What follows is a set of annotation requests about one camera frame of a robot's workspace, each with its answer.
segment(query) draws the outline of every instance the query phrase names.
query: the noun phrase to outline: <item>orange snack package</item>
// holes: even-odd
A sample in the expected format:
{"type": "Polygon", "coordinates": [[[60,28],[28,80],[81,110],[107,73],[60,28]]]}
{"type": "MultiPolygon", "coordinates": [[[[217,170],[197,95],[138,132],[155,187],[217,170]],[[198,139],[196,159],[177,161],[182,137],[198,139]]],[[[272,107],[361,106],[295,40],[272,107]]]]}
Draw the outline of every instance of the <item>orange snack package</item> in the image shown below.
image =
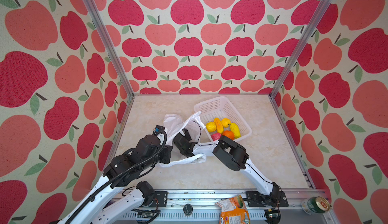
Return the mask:
{"type": "Polygon", "coordinates": [[[216,203],[221,207],[220,224],[250,224],[249,214],[241,195],[216,203]]]}

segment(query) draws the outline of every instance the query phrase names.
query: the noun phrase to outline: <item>white basket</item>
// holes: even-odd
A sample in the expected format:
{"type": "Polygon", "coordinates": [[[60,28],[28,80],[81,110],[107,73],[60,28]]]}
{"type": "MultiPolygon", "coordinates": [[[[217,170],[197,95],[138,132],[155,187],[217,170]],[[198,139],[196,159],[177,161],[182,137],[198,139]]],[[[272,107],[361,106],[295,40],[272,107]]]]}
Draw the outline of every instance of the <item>white basket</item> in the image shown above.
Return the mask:
{"type": "MultiPolygon", "coordinates": [[[[246,123],[244,118],[240,115],[240,113],[236,110],[236,108],[232,105],[228,98],[225,96],[216,97],[211,100],[206,100],[194,105],[194,111],[201,111],[202,113],[199,115],[203,124],[207,124],[209,122],[214,121],[214,118],[219,118],[222,120],[223,118],[228,118],[231,122],[238,125],[240,129],[241,137],[236,138],[235,141],[240,141],[247,136],[252,134],[252,129],[246,123]]],[[[208,135],[210,141],[212,134],[217,133],[217,131],[213,133],[209,133],[206,128],[204,129],[206,134],[208,135]]]]}

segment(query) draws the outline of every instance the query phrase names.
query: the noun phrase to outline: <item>wall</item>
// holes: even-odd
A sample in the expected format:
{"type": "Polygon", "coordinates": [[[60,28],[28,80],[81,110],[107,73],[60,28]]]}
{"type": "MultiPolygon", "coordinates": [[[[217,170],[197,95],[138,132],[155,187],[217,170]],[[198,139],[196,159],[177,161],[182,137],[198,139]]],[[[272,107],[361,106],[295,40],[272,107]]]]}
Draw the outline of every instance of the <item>wall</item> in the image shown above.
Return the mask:
{"type": "Polygon", "coordinates": [[[46,224],[96,183],[127,95],[82,0],[0,3],[0,223],[46,224]]]}
{"type": "MultiPolygon", "coordinates": [[[[107,0],[99,10],[121,33],[113,43],[137,94],[269,93],[318,2],[107,0]]],[[[311,56],[307,47],[301,61],[311,56]]]]}
{"type": "Polygon", "coordinates": [[[388,223],[388,6],[386,0],[331,6],[340,11],[338,19],[326,18],[335,26],[310,38],[313,58],[292,67],[279,110],[340,222],[388,223]]]}

